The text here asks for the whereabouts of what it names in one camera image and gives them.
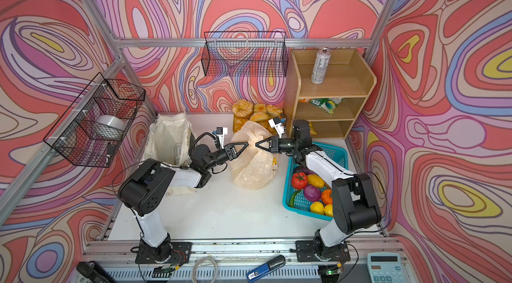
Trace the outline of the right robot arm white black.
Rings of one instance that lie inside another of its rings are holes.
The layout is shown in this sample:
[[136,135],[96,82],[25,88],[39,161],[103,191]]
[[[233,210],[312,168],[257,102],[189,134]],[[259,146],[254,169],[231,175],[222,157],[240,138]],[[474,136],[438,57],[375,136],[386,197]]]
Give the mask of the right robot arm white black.
[[345,169],[314,144],[308,121],[294,121],[291,138],[271,136],[255,146],[272,154],[288,154],[296,164],[312,170],[331,187],[333,220],[315,233],[308,250],[319,260],[342,256],[348,238],[381,222],[381,209],[370,176]]

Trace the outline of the white canvas tote bag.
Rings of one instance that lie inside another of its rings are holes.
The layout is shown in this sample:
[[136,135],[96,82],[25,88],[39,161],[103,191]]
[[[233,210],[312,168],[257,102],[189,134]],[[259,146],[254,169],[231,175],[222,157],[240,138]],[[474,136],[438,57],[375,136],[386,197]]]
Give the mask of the white canvas tote bag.
[[[186,114],[159,115],[149,127],[149,136],[143,152],[143,160],[154,159],[170,166],[188,167],[191,163],[189,147],[194,139],[193,128]],[[175,164],[174,147],[182,144],[181,165]]]

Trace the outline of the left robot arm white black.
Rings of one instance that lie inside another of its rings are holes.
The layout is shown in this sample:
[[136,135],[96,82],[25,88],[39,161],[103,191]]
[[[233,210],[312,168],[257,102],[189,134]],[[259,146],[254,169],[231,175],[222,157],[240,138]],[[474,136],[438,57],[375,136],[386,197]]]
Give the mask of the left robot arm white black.
[[189,166],[170,166],[155,159],[138,165],[117,191],[118,199],[132,211],[141,232],[136,264],[181,266],[189,262],[191,243],[171,242],[159,205],[170,187],[203,188],[216,166],[235,160],[248,146],[247,142],[235,142],[212,152],[205,144],[193,145]]

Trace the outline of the white energy drink can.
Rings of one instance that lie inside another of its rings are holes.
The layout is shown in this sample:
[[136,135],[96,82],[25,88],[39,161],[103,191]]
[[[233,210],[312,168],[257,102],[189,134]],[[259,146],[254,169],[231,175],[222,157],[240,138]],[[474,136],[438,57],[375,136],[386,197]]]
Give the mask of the white energy drink can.
[[182,144],[177,143],[174,147],[174,151],[175,151],[175,164],[181,165]]

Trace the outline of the translucent beige plastic bag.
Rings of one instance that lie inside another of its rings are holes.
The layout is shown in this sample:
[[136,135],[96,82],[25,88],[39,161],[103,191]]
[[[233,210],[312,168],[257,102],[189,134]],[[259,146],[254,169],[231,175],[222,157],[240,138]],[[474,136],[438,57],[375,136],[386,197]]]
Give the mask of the translucent beige plastic bag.
[[277,154],[271,154],[255,144],[271,137],[271,133],[256,122],[247,121],[237,131],[232,143],[247,142],[249,146],[230,162],[233,183],[246,190],[261,190],[277,174]]

